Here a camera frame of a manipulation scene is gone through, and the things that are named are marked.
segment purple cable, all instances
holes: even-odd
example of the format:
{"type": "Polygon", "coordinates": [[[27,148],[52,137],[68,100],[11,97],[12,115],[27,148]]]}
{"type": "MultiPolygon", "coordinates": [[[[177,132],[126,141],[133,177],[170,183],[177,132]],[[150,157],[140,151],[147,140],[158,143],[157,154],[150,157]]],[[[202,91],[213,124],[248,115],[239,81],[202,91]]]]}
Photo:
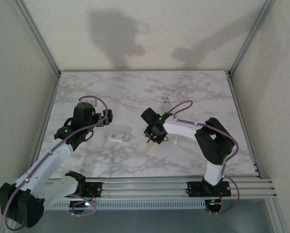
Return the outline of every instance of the purple cable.
{"type": "MultiPolygon", "coordinates": [[[[96,127],[96,126],[98,126],[101,122],[103,122],[105,119],[106,119],[106,117],[107,117],[107,115],[108,115],[108,108],[107,108],[107,105],[106,105],[106,103],[102,100],[102,99],[100,99],[100,98],[98,98],[98,97],[96,97],[96,96],[82,96],[82,97],[80,97],[79,98],[79,101],[81,101],[83,98],[95,98],[95,99],[97,99],[97,100],[99,100],[104,106],[105,106],[105,110],[106,110],[106,112],[105,112],[105,115],[104,115],[104,117],[100,120],[100,121],[98,121],[96,124],[94,124],[94,125],[89,125],[89,126],[85,126],[85,127],[83,127],[83,128],[80,128],[80,129],[78,129],[78,130],[76,130],[75,132],[73,132],[72,134],[70,134],[68,137],[66,137],[65,139],[63,139],[61,142],[59,142],[59,143],[57,143],[57,145],[56,146],[54,146],[51,150],[50,150],[50,152],[48,152],[41,160],[40,160],[40,162],[34,167],[34,169],[29,173],[29,175],[27,176],[27,178],[26,179],[30,179],[32,176],[33,176],[33,174],[37,171],[37,169],[41,166],[41,164],[43,164],[43,162],[57,149],[57,148],[59,148],[63,143],[65,143],[68,139],[70,139],[71,137],[73,137],[76,133],[78,133],[78,132],[80,132],[80,131],[82,131],[82,130],[86,130],[86,129],[90,129],[90,128],[94,128],[94,127],[96,127]]],[[[10,207],[10,205],[11,205],[11,202],[12,202],[12,200],[13,200],[13,198],[15,197],[15,195],[18,193],[18,191],[21,189],[21,187],[24,185],[26,183],[26,180],[23,180],[23,182],[15,189],[15,191],[12,193],[12,195],[10,196],[10,198],[9,198],[9,200],[8,200],[8,202],[7,202],[7,204],[6,204],[6,206],[5,206],[5,208],[4,208],[4,211],[3,211],[3,224],[4,224],[4,226],[5,226],[5,228],[7,228],[8,230],[10,230],[10,231],[12,231],[12,232],[17,232],[17,231],[19,231],[19,230],[21,230],[21,229],[23,229],[23,227],[24,226],[21,226],[21,227],[19,227],[19,228],[17,228],[17,229],[11,229],[9,226],[8,226],[8,224],[7,224],[7,213],[8,213],[8,211],[9,211],[9,207],[10,207]]]]}
{"type": "Polygon", "coordinates": [[[76,215],[77,217],[80,217],[80,216],[88,216],[88,215],[92,215],[92,214],[95,213],[95,211],[96,211],[96,206],[95,206],[95,204],[92,203],[90,200],[87,200],[87,199],[85,199],[85,198],[83,198],[83,197],[81,197],[81,196],[79,196],[79,195],[76,195],[76,194],[69,194],[68,196],[70,196],[70,197],[75,197],[75,198],[80,198],[80,199],[83,200],[83,201],[77,202],[76,204],[73,205],[73,207],[72,207],[72,209],[71,209],[71,215],[72,215],[72,216],[74,216],[74,215],[76,215]],[[93,211],[93,212],[90,212],[90,213],[88,213],[88,214],[75,214],[75,213],[74,213],[74,209],[75,209],[75,207],[76,207],[77,205],[82,204],[83,202],[87,202],[87,203],[90,204],[90,206],[93,206],[93,207],[94,207],[94,211],[93,211]]]}
{"type": "MultiPolygon", "coordinates": [[[[184,110],[190,108],[190,107],[193,105],[193,102],[192,102],[191,100],[186,100],[186,101],[184,101],[184,102],[179,103],[178,105],[176,105],[175,107],[173,107],[171,110],[169,110],[169,112],[171,112],[172,110],[174,110],[174,109],[177,108],[178,106],[180,106],[180,105],[182,105],[182,104],[184,104],[184,103],[187,103],[187,102],[190,102],[191,104],[190,104],[188,107],[183,108],[183,109],[181,109],[181,110],[175,112],[174,115],[173,115],[173,117],[174,117],[174,119],[176,119],[178,122],[182,122],[182,123],[187,123],[187,124],[195,125],[195,122],[193,122],[193,121],[182,120],[182,119],[178,119],[178,118],[176,118],[176,115],[177,115],[178,113],[180,113],[180,112],[182,112],[182,111],[184,111],[184,110]]],[[[213,126],[206,125],[206,124],[204,124],[204,123],[197,123],[197,125],[208,127],[209,129],[212,129],[212,130],[214,130],[214,131],[216,131],[216,132],[218,132],[218,133],[220,133],[220,134],[222,134],[222,135],[224,135],[224,136],[230,138],[230,139],[234,142],[234,144],[236,145],[236,150],[233,152],[232,155],[230,155],[228,158],[226,158],[226,160],[225,160],[224,163],[223,163],[223,166],[222,166],[222,172],[221,172],[221,175],[223,176],[223,173],[224,173],[224,170],[225,170],[225,168],[226,168],[227,162],[228,162],[230,159],[232,159],[232,158],[237,154],[237,152],[239,151],[239,144],[238,144],[238,142],[236,141],[236,139],[235,139],[234,137],[232,137],[232,136],[229,135],[228,133],[225,133],[224,131],[221,131],[221,130],[219,130],[219,129],[213,127],[213,126]]],[[[230,177],[226,177],[226,178],[229,179],[229,180],[234,184],[234,186],[236,187],[236,190],[237,190],[237,193],[238,193],[238,198],[237,198],[237,201],[234,203],[234,205],[232,205],[230,208],[228,208],[228,209],[226,209],[226,210],[224,210],[224,211],[218,212],[218,213],[216,213],[216,214],[222,214],[222,213],[226,213],[226,212],[230,211],[231,209],[233,209],[233,208],[235,207],[235,205],[237,204],[238,200],[240,199],[240,191],[239,191],[239,188],[238,188],[237,184],[236,184],[236,183],[234,182],[234,180],[232,180],[230,177]]]]}

